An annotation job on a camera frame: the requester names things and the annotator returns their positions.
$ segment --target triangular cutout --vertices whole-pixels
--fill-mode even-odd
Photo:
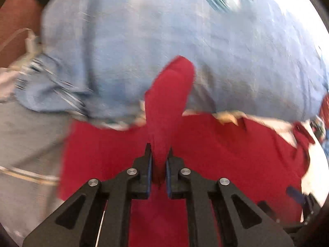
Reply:
[[[262,219],[237,195],[232,195],[232,201],[237,210],[242,226],[245,229],[251,228],[262,222]]]
[[[75,202],[73,202],[59,217],[56,218],[55,223],[67,229],[74,228],[85,200],[86,196],[84,195],[78,197]]]

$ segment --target folded red fabric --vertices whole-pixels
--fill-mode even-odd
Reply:
[[[67,142],[60,197],[66,199],[90,178],[104,181],[132,165],[150,142],[155,164],[151,196],[132,202],[129,246],[185,247],[188,227],[184,200],[169,200],[164,180],[165,158],[175,156],[203,177],[229,178],[255,203],[265,200],[283,222],[300,220],[301,207],[286,188],[301,190],[313,139],[295,124],[297,148],[274,130],[241,118],[221,124],[211,114],[182,117],[193,82],[193,65],[179,57],[155,80],[145,96],[147,124],[128,131],[73,124]]]

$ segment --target gray fabric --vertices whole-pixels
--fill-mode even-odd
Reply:
[[[14,99],[0,104],[0,222],[19,246],[60,205],[56,192],[69,124],[67,113],[33,112]]]
[[[187,107],[198,111],[305,120],[327,92],[309,34],[273,0],[241,0],[238,12],[207,0],[52,0],[42,34],[43,71],[22,76],[26,85],[16,91],[40,112],[136,115],[176,55],[195,65]]]

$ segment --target silver screw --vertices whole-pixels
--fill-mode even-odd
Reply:
[[[221,185],[223,185],[223,186],[227,186],[229,183],[230,183],[230,181],[227,179],[227,178],[221,178],[220,180],[219,180],[219,182],[221,183]]]
[[[133,176],[133,175],[137,174],[137,170],[135,168],[129,168],[127,170],[127,174],[129,174],[130,176]]]
[[[90,179],[88,181],[88,185],[90,185],[91,187],[94,187],[94,186],[97,186],[98,185],[98,180],[93,178],[93,179]]]
[[[181,169],[181,174],[188,176],[191,173],[191,170],[189,168],[183,168]]]

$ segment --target reddish-brown surface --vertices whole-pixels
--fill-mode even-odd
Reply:
[[[42,7],[36,0],[6,0],[0,8],[0,45],[16,30],[32,29],[40,34]],[[27,31],[19,34],[0,52],[0,67],[7,67],[25,53]]]

